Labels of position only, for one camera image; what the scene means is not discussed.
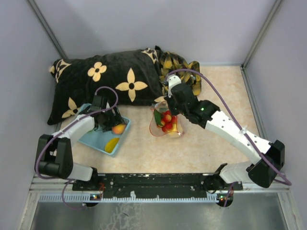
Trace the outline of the orange peach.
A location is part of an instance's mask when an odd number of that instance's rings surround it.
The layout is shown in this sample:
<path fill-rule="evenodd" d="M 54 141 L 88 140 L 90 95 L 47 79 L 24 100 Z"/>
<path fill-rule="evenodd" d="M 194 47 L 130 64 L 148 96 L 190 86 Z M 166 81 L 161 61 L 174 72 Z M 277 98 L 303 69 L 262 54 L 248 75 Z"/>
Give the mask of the orange peach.
<path fill-rule="evenodd" d="M 122 124 L 118 124 L 114 127 L 112 127 L 112 133 L 115 135 L 121 135 L 126 128 L 126 124 L 122 123 Z"/>

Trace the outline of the yellow pepper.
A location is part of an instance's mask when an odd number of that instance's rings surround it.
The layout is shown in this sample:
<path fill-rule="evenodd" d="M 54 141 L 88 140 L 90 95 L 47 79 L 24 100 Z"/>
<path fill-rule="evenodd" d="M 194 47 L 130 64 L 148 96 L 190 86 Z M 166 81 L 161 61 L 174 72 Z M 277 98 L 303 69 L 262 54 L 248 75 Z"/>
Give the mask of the yellow pepper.
<path fill-rule="evenodd" d="M 107 153 L 112 153 L 117 143 L 119 142 L 119 138 L 112 138 L 106 145 L 104 151 Z"/>

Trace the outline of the red cherry tomato bunch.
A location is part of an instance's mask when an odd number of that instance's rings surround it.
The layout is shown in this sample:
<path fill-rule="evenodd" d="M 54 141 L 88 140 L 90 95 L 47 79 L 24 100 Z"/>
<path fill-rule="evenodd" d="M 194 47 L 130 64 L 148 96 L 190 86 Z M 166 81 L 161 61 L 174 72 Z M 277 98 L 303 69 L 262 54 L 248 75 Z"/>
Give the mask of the red cherry tomato bunch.
<path fill-rule="evenodd" d="M 154 121 L 156 126 L 163 132 L 163 133 L 172 133 L 178 132 L 177 126 L 177 117 L 171 115 L 169 110 L 165 112 L 159 112 L 158 110 L 153 111 Z"/>

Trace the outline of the clear zip bag orange zipper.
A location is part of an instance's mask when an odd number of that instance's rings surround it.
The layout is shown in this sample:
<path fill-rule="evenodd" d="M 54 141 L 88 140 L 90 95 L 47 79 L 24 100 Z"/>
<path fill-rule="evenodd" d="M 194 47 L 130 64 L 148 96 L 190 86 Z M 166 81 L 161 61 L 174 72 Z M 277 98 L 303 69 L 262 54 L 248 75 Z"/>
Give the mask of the clear zip bag orange zipper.
<path fill-rule="evenodd" d="M 169 136 L 170 138 L 181 137 L 184 133 L 178 115 L 173 115 L 166 101 L 153 104 L 153 113 L 149 124 L 149 131 L 154 137 Z"/>

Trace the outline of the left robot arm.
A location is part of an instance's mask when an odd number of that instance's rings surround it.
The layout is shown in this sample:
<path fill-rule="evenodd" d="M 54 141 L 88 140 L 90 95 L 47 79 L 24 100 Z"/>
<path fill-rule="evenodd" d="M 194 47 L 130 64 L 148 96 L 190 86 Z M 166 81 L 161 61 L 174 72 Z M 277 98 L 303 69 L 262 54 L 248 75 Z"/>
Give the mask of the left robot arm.
<path fill-rule="evenodd" d="M 110 127 L 122 121 L 118 99 L 109 105 L 106 97 L 95 96 L 92 104 L 82 109 L 63 129 L 43 134 L 37 145 L 35 173 L 45 180 L 66 179 L 82 181 L 89 190 L 100 184 L 97 169 L 73 161 L 72 147 L 86 133 L 98 127 Z"/>

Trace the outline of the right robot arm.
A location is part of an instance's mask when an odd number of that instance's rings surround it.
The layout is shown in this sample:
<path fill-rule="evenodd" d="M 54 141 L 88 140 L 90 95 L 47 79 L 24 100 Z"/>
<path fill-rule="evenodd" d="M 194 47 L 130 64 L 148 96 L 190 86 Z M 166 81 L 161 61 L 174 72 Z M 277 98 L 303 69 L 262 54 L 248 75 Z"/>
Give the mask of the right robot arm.
<path fill-rule="evenodd" d="M 184 83 L 172 83 L 166 100 L 173 115 L 182 114 L 191 123 L 219 135 L 248 158 L 247 162 L 224 166 L 214 178 L 217 188 L 224 190 L 233 182 L 248 179 L 260 187 L 270 187 L 284 166 L 285 145 L 281 141 L 270 142 L 239 128 L 217 105 L 198 100 Z"/>

